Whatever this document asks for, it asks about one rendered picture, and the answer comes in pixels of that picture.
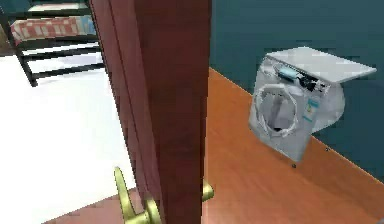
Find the dark red wooden door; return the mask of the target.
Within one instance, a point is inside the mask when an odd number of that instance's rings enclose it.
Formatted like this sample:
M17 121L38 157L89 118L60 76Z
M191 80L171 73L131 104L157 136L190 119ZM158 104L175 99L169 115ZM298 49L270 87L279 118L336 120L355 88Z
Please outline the dark red wooden door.
M89 0L141 199L201 224L212 0Z

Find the white washing machine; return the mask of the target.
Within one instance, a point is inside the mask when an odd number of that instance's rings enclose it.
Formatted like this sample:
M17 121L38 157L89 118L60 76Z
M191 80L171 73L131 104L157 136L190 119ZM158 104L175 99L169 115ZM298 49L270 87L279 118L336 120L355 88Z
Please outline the white washing machine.
M270 52L256 73L249 127L262 143L299 162L310 136L342 117L342 84L375 72L307 46Z

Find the black metal shelf rack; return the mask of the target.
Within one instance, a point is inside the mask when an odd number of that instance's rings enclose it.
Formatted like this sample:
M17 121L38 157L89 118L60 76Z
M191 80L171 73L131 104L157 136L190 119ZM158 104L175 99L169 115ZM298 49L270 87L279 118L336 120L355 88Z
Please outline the black metal shelf rack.
M17 42L11 32L11 24L16 20L85 15L90 15L93 20L90 0L31 0L31 4L32 6L23 12L6 12L0 6L0 25L32 87L36 87L37 80L41 78L105 67L103 62L89 62L85 65L34 72L29 65L30 62L100 53L101 47L97 31L95 35L63 36Z

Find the red checked folded cloth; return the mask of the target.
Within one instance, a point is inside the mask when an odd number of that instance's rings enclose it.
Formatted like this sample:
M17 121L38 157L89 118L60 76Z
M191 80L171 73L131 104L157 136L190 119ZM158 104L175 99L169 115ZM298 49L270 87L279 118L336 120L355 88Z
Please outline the red checked folded cloth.
M90 15L16 20L11 24L11 32L17 42L96 34Z

